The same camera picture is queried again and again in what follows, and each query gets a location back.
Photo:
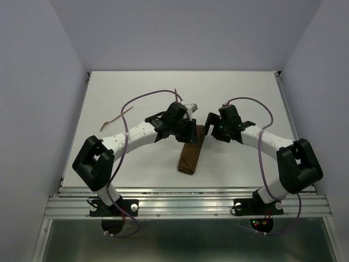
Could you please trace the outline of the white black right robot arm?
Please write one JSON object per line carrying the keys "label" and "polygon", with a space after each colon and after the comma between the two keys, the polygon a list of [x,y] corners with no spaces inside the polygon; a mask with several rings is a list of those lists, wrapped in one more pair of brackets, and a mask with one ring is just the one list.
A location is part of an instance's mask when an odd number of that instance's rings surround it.
{"label": "white black right robot arm", "polygon": [[270,204],[288,194],[297,194],[323,178],[323,171],[309,141],[284,139],[251,121],[243,122],[234,105],[225,105],[219,113],[209,113],[204,125],[204,134],[211,130],[218,141],[236,141],[253,147],[258,154],[266,154],[278,165],[279,177],[253,192],[250,199],[238,201],[239,211],[251,209],[263,213]]}

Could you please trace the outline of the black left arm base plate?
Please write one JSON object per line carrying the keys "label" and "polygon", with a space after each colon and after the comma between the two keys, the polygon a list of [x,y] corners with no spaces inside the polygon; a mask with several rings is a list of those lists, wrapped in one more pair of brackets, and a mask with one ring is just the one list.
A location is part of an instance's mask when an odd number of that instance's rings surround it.
{"label": "black left arm base plate", "polygon": [[[114,204],[106,206],[99,198],[88,198],[87,203],[90,206],[89,215],[91,217],[124,217]],[[137,199],[122,199],[117,201],[118,206],[133,217],[138,216],[139,201]]]}

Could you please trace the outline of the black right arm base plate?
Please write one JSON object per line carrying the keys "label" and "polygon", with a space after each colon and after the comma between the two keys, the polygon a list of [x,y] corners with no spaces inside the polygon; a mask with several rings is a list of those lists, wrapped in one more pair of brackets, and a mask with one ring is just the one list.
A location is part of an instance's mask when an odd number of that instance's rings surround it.
{"label": "black right arm base plate", "polygon": [[282,204],[274,201],[265,204],[263,201],[257,201],[252,198],[234,199],[231,213],[234,216],[264,216],[264,215],[283,215]]}

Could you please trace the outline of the brown cloth napkin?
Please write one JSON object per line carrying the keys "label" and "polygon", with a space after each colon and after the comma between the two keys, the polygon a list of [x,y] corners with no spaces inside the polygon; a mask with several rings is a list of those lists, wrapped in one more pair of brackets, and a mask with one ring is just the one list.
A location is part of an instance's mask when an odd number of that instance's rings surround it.
{"label": "brown cloth napkin", "polygon": [[204,126],[197,125],[198,144],[184,144],[177,166],[179,172],[187,175],[193,175],[195,173],[205,137],[203,131]]}

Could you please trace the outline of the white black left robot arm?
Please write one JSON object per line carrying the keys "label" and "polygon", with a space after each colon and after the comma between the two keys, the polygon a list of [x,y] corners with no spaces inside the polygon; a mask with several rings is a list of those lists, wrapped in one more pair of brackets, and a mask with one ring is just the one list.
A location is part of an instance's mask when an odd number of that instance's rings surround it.
{"label": "white black left robot arm", "polygon": [[135,127],[98,139],[88,137],[78,152],[72,167],[88,188],[102,201],[109,215],[121,210],[121,196],[111,183],[114,162],[139,147],[156,143],[173,135],[178,142],[197,143],[196,104],[173,102],[166,111],[145,118]]}

